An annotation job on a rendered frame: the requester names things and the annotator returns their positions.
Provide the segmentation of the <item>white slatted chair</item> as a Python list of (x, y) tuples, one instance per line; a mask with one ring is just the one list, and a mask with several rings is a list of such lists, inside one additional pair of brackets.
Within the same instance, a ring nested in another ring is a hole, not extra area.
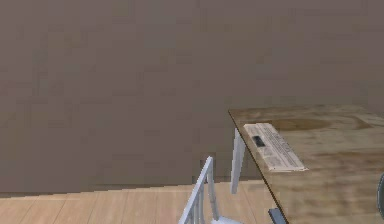
[[(210, 222), (204, 216), (204, 192), (208, 192), (208, 199), (212, 212)], [(224, 217), (219, 213), (213, 178), (213, 158), (209, 156), (200, 172), (197, 182), (191, 192), (178, 224), (242, 224), (239, 221)]]

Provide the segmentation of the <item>white folded newspaper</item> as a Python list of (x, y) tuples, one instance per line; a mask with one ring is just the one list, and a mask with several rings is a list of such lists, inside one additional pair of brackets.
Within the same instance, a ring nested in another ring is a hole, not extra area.
[(245, 124), (244, 128), (269, 171), (296, 172), (307, 170), (307, 167), (272, 124)]

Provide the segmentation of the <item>dark blue-grey chair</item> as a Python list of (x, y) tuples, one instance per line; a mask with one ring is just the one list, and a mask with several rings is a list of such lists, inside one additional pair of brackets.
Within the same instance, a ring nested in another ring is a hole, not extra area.
[(269, 209), (268, 214), (273, 224), (287, 224), (284, 216), (278, 208)]

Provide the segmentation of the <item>wooden table with white legs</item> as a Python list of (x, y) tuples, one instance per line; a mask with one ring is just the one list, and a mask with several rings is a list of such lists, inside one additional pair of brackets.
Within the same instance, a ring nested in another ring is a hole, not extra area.
[[(384, 224), (384, 115), (356, 105), (231, 109), (229, 114), (287, 224)], [(270, 123), (306, 167), (273, 172), (245, 126)]]

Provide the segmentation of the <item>dark grey round object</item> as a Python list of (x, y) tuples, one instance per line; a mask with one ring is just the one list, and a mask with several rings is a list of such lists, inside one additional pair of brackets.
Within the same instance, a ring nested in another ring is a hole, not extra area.
[(384, 219), (384, 173), (381, 175), (377, 187), (377, 208)]

